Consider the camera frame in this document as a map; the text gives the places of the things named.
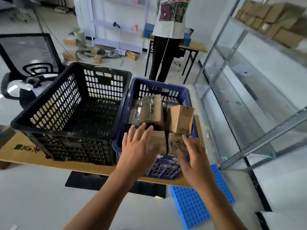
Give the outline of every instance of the plastic crate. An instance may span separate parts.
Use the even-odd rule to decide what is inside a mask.
[[[132,74],[72,63],[12,122],[54,160],[113,165],[117,132]]]
[[[216,165],[212,165],[211,169],[217,186],[224,193],[227,201],[233,205],[236,201],[225,183],[221,172]],[[170,189],[186,229],[193,228],[211,219],[208,209],[194,189],[178,186],[170,186]]]
[[[117,161],[122,152],[122,139],[125,132],[128,132],[130,124],[128,124],[130,110],[133,99],[142,99],[144,96],[152,94],[161,94],[163,102],[167,97],[176,97],[183,105],[192,107],[189,90],[182,86],[165,84],[158,81],[151,81],[142,78],[133,78],[128,92],[128,97],[122,109],[122,115],[119,123],[119,131],[113,140],[113,149],[116,151]],[[195,119],[193,119],[192,133],[193,137],[198,137]],[[173,180],[178,178],[181,172],[180,165],[175,156],[161,155],[157,158],[154,165],[144,175],[150,178],[160,178]]]

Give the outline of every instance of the white floor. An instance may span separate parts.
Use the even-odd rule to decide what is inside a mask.
[[[40,8],[38,12],[60,43],[72,28],[77,26],[77,19],[72,14],[62,15],[48,8]],[[45,32],[49,32],[45,26],[43,28]],[[8,12],[0,13],[0,34],[34,32],[40,32],[35,22],[30,24],[14,23],[9,19]],[[52,39],[58,54],[61,54],[63,47],[55,40],[54,36]],[[102,65],[130,71],[134,77],[144,77],[145,56],[146,54],[143,53],[137,61],[126,58],[122,65],[122,59],[104,59]],[[2,59],[0,59],[0,68],[1,80],[3,75],[9,71]],[[147,75],[150,72],[151,59],[148,68]],[[209,160],[213,164],[217,161],[216,156],[212,143],[207,138],[202,107],[192,85],[199,70],[198,63],[195,63],[186,81],[186,87],[190,90],[195,114],[200,116]],[[166,83],[182,85],[184,77],[181,76],[181,72],[177,72],[176,66],[172,65]],[[21,110],[18,101],[0,98],[0,124],[9,125]],[[95,194],[95,191],[91,190],[65,187],[69,174],[70,171],[34,165],[13,165],[8,170],[0,171],[0,197],[2,197],[0,206],[3,207],[0,209],[1,229],[10,229],[14,224],[19,225],[21,230],[63,228]],[[245,172],[230,170],[223,171],[223,175],[236,199],[234,205],[236,213],[248,229],[261,229],[254,213],[262,211],[263,207],[249,175]],[[127,194],[111,226],[111,229],[114,230],[156,228],[184,229],[169,190],[167,198],[164,200]],[[212,221],[209,220],[196,229],[214,229],[214,227]]]

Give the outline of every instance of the shelf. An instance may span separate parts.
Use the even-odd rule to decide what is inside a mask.
[[[244,25],[242,22],[240,22],[240,21],[238,21],[234,18],[232,18],[231,21],[234,22],[235,24],[241,26],[244,30],[247,30],[252,35],[254,35],[257,38],[261,39],[262,41],[266,42],[270,46],[274,47],[276,50],[278,50],[282,54],[288,56],[293,61],[296,61],[297,63],[301,64],[303,67],[307,68],[307,59],[302,54],[297,52],[296,50],[285,47],[284,45],[274,41],[273,39],[266,37],[265,35],[261,34],[260,32]]]
[[[94,43],[99,44],[99,45],[119,48],[119,42],[118,41],[95,38]],[[135,46],[135,45],[123,43],[123,42],[120,43],[120,48],[127,50],[127,51],[133,51],[133,52],[138,52],[138,53],[141,53],[142,50],[143,50],[143,47],[141,47],[141,46]]]
[[[263,129],[233,88],[225,73],[221,72],[211,87],[240,150],[264,135]],[[271,145],[266,145],[257,154],[274,157],[275,151]]]
[[[226,47],[217,46],[216,49],[224,59],[226,59],[231,52],[231,49]],[[259,122],[263,128],[267,128],[266,132],[299,111],[238,51],[236,51],[229,60],[225,60],[225,62],[236,75],[238,81],[246,89],[246,92],[241,95],[241,98],[247,98],[249,94],[256,105],[258,105],[266,115],[267,121],[262,120],[262,123]],[[241,69],[248,72],[248,75],[240,74],[238,71]]]
[[[112,22],[107,22],[107,21],[102,21],[102,20],[96,20],[94,19],[93,23],[96,26],[101,26],[101,27],[105,27],[105,28],[109,28],[109,29],[118,29],[120,31],[120,29],[118,27],[114,27]],[[138,31],[134,31],[133,27],[128,27],[128,26],[124,26],[121,25],[121,30],[127,33],[131,33],[131,34],[135,34],[135,35],[142,35],[142,32],[144,29],[138,29]]]
[[[108,0],[108,1],[114,1],[114,2],[117,2],[117,3],[121,3],[121,4],[124,4],[124,5],[129,5],[129,6],[132,6],[132,7],[137,7],[137,8],[141,8],[141,9],[146,9],[147,6],[146,6],[146,0],[145,0],[145,3],[144,4],[135,4],[131,1],[127,1],[127,0]]]

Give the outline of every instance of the right hand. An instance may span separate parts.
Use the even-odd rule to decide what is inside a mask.
[[[190,155],[190,165],[181,150],[177,149],[177,159],[187,182],[197,192],[210,191],[217,187],[213,172],[211,170],[206,150],[200,145],[197,138],[191,135],[187,138],[182,135]]]

